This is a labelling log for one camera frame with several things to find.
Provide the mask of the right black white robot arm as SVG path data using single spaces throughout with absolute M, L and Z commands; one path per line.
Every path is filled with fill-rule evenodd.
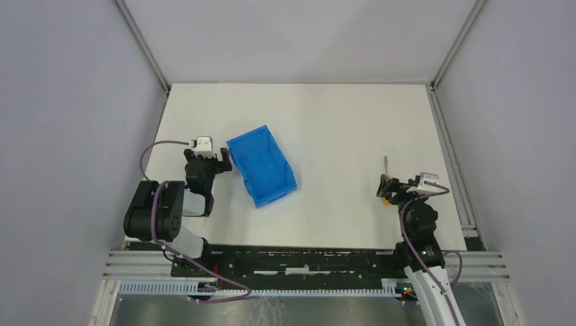
M 444 253 L 435 237 L 439 213 L 427 203 L 432 197 L 450 193 L 438 176 L 420 173 L 406 182 L 382 174 L 376 196 L 398 208 L 402 241 L 393 255 L 411 285 L 427 325 L 464 325 L 453 294 Z

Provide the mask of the orange handled screwdriver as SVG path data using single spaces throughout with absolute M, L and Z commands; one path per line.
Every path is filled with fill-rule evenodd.
M 385 175 L 387 178 L 390 178 L 390 177 L 391 177 L 390 174 L 389 174 L 389 163 L 388 163 L 388 158 L 387 158 L 387 156 L 384 157 L 384 175 Z M 390 206 L 390 205 L 391 205 L 390 202 L 389 202 L 386 198 L 383 198 L 382 201 L 383 201 L 384 205 L 386 205 L 386 206 Z

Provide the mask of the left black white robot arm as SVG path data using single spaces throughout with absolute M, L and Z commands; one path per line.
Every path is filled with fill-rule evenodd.
M 230 172 L 227 148 L 216 154 L 186 149 L 184 181 L 141 181 L 124 217 L 124 233 L 129 238 L 154 242 L 178 255 L 197 259 L 208 242 L 183 225 L 184 217 L 208 217 L 212 213 L 215 177 Z

